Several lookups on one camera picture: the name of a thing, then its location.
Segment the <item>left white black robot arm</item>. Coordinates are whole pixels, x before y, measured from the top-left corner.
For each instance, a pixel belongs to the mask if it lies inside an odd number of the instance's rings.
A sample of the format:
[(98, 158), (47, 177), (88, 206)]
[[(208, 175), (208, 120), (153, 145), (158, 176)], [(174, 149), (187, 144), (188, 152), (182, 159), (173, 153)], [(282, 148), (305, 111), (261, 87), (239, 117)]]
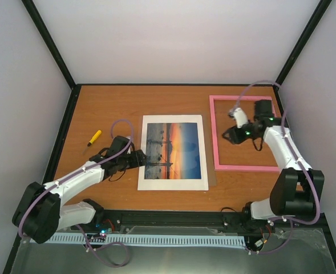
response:
[(147, 156), (136, 150), (129, 138), (117, 136), (77, 170), (54, 181), (27, 186), (12, 218), (20, 236), (36, 243), (48, 241), (55, 232), (85, 224), (99, 229), (104, 223), (104, 208), (91, 199), (69, 205), (68, 201), (87, 188), (110, 179), (117, 172), (147, 164)]

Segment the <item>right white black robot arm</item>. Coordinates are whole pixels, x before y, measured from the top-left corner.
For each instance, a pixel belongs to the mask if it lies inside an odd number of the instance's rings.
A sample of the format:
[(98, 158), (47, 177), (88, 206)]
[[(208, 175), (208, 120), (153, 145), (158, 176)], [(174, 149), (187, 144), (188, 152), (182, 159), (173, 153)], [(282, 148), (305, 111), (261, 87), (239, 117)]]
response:
[(315, 170), (296, 147), (284, 116), (276, 117), (271, 100), (254, 103), (254, 119), (249, 120), (238, 104), (229, 111), (235, 126), (222, 137), (232, 144), (259, 139), (270, 148), (280, 174), (270, 193), (262, 201), (250, 202), (245, 207), (252, 219), (294, 221), (313, 225), (321, 215), (320, 198), (325, 181), (322, 171)]

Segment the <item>pink wooden picture frame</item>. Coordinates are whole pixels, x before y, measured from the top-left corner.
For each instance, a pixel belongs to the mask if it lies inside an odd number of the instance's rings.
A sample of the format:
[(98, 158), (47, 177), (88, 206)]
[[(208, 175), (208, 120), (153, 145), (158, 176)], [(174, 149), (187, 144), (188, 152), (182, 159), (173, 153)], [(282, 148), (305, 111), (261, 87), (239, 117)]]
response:
[(214, 170), (215, 171), (236, 171), (236, 172), (279, 172), (280, 169), (276, 166), (243, 166), (243, 165), (222, 165), (219, 161), (218, 154), (218, 135), (216, 126), (216, 114), (214, 102), (216, 100), (229, 100), (236, 101), (239, 95), (210, 95), (209, 96), (209, 106), (210, 106), (210, 123), (212, 129), (212, 144), (213, 144), (213, 160), (214, 160)]

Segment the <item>brown frame backing board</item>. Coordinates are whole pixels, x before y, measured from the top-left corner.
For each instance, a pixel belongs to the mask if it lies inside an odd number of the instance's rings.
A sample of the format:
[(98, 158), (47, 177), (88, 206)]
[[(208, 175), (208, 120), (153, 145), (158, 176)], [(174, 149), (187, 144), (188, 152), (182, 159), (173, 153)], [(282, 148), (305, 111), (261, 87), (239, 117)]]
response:
[(208, 185), (210, 187), (217, 186), (216, 172), (214, 168), (207, 169), (207, 175), (208, 175)]

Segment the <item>yellow handled screwdriver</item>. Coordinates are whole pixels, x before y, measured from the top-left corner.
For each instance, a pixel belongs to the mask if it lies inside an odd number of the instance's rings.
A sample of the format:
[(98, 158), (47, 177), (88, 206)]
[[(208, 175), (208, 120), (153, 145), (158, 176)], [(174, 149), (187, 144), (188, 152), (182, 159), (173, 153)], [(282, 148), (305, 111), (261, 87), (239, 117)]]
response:
[(102, 130), (97, 130), (97, 132), (92, 136), (92, 138), (88, 141), (85, 149), (83, 150), (82, 154), (84, 155), (86, 151), (95, 143), (95, 141), (100, 137), (102, 134)]

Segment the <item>sunset photo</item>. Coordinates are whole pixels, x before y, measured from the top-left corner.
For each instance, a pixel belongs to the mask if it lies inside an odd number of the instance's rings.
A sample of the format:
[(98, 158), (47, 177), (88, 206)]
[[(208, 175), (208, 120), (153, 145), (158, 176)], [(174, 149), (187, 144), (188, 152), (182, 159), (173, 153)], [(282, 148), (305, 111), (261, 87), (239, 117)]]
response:
[(196, 123), (148, 123), (145, 179), (201, 179)]

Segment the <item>white paper mat border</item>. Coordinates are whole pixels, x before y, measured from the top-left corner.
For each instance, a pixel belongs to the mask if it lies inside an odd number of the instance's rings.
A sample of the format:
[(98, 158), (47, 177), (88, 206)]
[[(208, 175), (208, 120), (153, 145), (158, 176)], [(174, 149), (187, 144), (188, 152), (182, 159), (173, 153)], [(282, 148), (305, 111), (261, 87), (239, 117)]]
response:
[(207, 191), (209, 190), (207, 175), (207, 159), (205, 152), (203, 118), (201, 115), (144, 115), (141, 127), (140, 148), (145, 153), (146, 131), (148, 123), (196, 123), (199, 135), (201, 179), (168, 180), (145, 179), (145, 166), (139, 168), (137, 189), (139, 191)]

